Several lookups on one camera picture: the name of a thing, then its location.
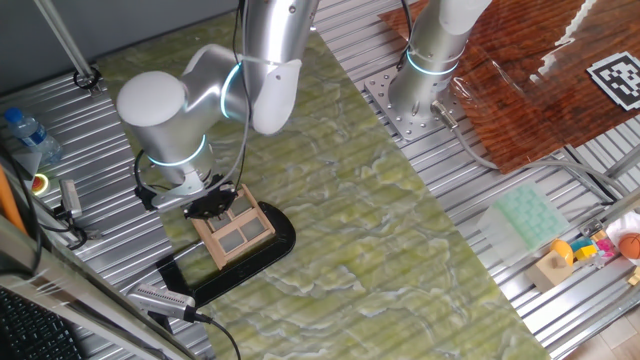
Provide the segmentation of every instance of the plastic bottle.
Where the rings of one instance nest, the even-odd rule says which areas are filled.
[[[32,116],[25,116],[20,109],[12,107],[5,111],[4,118],[9,122],[9,131],[13,136],[32,152],[42,154],[41,165],[60,161],[62,147]]]

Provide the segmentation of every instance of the metal base plate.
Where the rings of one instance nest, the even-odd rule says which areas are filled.
[[[411,117],[410,119],[400,116],[391,105],[389,101],[389,84],[391,80],[396,76],[397,70],[395,67],[389,68],[382,72],[377,73],[364,82],[364,88],[371,94],[373,101],[389,117],[389,123],[395,127],[398,134],[400,134],[407,141],[417,140],[424,135],[428,134],[434,129],[442,127],[440,118],[436,115],[429,117]],[[464,110],[458,99],[451,93],[450,90],[444,95],[442,104],[449,109],[449,112],[456,120],[459,120],[465,116]]]

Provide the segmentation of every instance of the yellow toy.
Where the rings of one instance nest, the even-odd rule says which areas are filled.
[[[551,242],[551,251],[556,251],[560,256],[562,256],[568,265],[573,265],[573,250],[571,250],[571,245],[566,241],[555,239]]]
[[[580,248],[580,250],[576,251],[576,259],[578,259],[578,261],[584,261],[594,256],[597,252],[598,252],[598,249],[596,249],[595,246],[593,245],[585,246],[583,248]]]

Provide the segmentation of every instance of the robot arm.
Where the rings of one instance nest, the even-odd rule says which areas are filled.
[[[247,121],[241,76],[251,101],[250,125],[264,135],[284,126],[295,103],[318,1],[246,1],[239,63],[231,50],[207,45],[193,56],[180,79],[152,71],[122,87],[116,101],[120,117],[163,176],[178,185],[154,196],[148,208],[168,210],[216,187],[214,158],[204,134],[223,118]]]
[[[180,79],[153,71],[123,86],[116,104],[120,117],[164,177],[177,185],[164,194],[146,187],[152,193],[150,201],[146,195],[148,209],[188,204],[228,179],[230,173],[222,180],[214,176],[213,154],[205,146],[204,134],[218,120],[245,122],[245,130],[252,125],[264,135],[284,126],[295,103],[301,58],[318,2],[245,1],[239,62],[231,50],[207,45],[193,56]],[[389,86],[393,118],[433,119],[433,106],[448,93],[471,28],[490,2],[429,2],[409,39],[405,66]]]

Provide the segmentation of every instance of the keyboard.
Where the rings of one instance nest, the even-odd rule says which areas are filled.
[[[82,360],[72,330],[62,319],[0,287],[2,359]]]

